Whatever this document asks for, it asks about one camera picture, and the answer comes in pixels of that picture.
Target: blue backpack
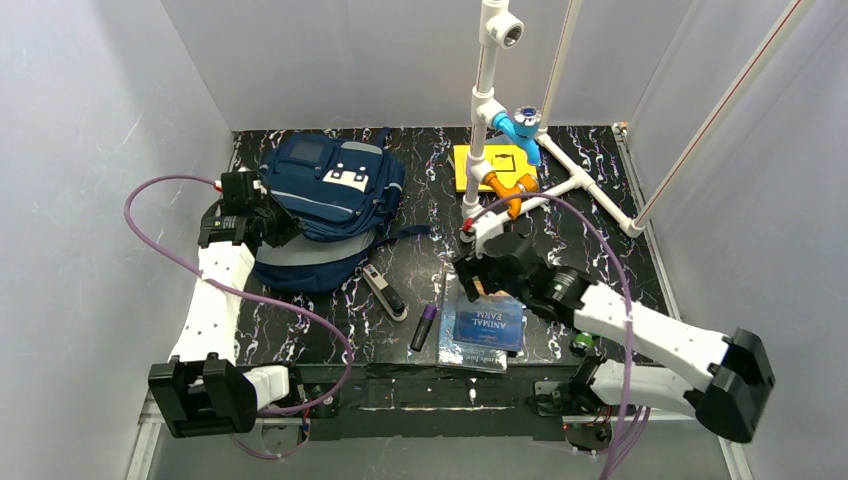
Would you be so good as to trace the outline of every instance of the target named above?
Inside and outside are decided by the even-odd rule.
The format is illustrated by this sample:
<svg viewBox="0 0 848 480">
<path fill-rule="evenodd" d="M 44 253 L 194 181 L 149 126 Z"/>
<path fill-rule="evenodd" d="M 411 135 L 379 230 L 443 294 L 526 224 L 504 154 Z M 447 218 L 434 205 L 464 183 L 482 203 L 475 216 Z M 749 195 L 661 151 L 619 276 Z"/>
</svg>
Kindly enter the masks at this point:
<svg viewBox="0 0 848 480">
<path fill-rule="evenodd" d="M 403 165 L 377 145 L 298 133 L 274 149 L 259 167 L 266 188 L 297 216 L 303 235 L 280 248 L 259 247 L 253 275 L 284 291 L 324 292 L 353 274 L 368 251 L 409 235 L 388 236 L 403 192 Z"/>
</svg>

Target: white wall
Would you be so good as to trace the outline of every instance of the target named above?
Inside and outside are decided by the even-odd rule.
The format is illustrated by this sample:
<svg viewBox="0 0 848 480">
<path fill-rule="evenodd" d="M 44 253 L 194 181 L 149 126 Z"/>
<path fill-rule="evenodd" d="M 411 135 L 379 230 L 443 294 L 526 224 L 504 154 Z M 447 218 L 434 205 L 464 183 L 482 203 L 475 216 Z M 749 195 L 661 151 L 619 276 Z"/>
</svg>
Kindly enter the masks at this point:
<svg viewBox="0 0 848 480">
<path fill-rule="evenodd" d="M 674 165 L 788 3 L 693 2 L 630 119 L 628 141 L 638 158 L 636 169 L 646 196 Z"/>
<path fill-rule="evenodd" d="M 819 0 L 653 218 L 684 319 L 765 341 L 777 382 L 746 447 L 756 478 L 848 471 L 846 51 L 848 3 Z"/>
<path fill-rule="evenodd" d="M 584 2 L 554 124 L 630 118 L 692 0 Z M 478 0 L 162 0 L 233 130 L 468 125 Z M 516 0 L 497 98 L 541 106 L 567 2 Z"/>
<path fill-rule="evenodd" d="M 0 132 L 0 476 L 120 478 L 193 285 L 132 236 L 124 198 L 215 175 L 232 137 L 158 0 L 4 2 Z M 203 192 L 151 191 L 141 225 L 194 255 Z"/>
</svg>

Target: purple marker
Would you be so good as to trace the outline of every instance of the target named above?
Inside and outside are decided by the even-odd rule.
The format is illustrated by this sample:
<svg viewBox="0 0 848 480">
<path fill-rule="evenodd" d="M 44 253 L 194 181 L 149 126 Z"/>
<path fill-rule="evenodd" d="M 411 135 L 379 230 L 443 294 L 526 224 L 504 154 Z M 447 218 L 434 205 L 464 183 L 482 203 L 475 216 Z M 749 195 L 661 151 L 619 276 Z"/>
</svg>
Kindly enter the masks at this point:
<svg viewBox="0 0 848 480">
<path fill-rule="evenodd" d="M 439 310 L 432 303 L 428 303 L 424 307 L 424 313 L 421 314 L 421 319 L 418 320 L 418 326 L 415 327 L 415 335 L 412 337 L 412 343 L 409 348 L 420 352 L 424 348 L 424 341 L 427 340 L 427 334 L 430 333 L 430 327 L 433 326 L 433 319 L 436 318 L 436 313 Z"/>
</svg>

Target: black bracket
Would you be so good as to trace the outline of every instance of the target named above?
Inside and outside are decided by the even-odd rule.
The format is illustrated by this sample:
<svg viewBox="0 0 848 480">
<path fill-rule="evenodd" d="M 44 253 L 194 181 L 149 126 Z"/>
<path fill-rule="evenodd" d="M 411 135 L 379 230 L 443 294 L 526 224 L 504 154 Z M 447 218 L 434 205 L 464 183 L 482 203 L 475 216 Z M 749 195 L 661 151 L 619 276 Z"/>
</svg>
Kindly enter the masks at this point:
<svg viewBox="0 0 848 480">
<path fill-rule="evenodd" d="M 733 442 L 749 443 L 774 389 L 774 371 L 757 335 L 737 328 L 733 337 L 724 341 L 727 353 L 720 365 L 710 365 L 713 380 L 707 391 L 690 390 L 684 398 L 709 431 Z"/>
<path fill-rule="evenodd" d="M 175 357 L 152 365 L 147 385 L 176 438 L 245 433 L 256 423 L 253 384 L 214 353 L 203 361 Z"/>
<path fill-rule="evenodd" d="M 574 327 L 574 310 L 583 308 L 580 298 L 596 279 L 572 267 L 548 265 L 530 241 L 515 232 L 502 233 L 484 247 L 481 258 L 470 251 L 452 260 L 468 300 L 480 296 L 477 278 L 484 293 L 503 290 L 539 318 Z"/>
</svg>

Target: yellow box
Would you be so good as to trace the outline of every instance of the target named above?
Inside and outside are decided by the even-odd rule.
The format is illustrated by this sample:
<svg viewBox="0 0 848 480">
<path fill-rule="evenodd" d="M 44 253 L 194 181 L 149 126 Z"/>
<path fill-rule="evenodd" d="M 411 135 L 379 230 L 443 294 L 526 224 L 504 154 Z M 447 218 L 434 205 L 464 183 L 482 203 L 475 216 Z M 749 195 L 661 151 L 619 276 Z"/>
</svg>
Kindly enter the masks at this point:
<svg viewBox="0 0 848 480">
<path fill-rule="evenodd" d="M 465 163 L 468 161 L 469 145 L 454 145 L 453 160 L 456 164 L 454 176 L 456 191 L 465 192 L 468 188 L 468 177 L 465 176 Z M 498 179 L 505 187 L 515 185 L 524 174 L 536 176 L 536 167 L 527 164 L 527 153 L 515 145 L 486 145 L 486 160 L 498 172 Z M 481 192 L 491 192 L 491 187 L 480 185 Z"/>
</svg>

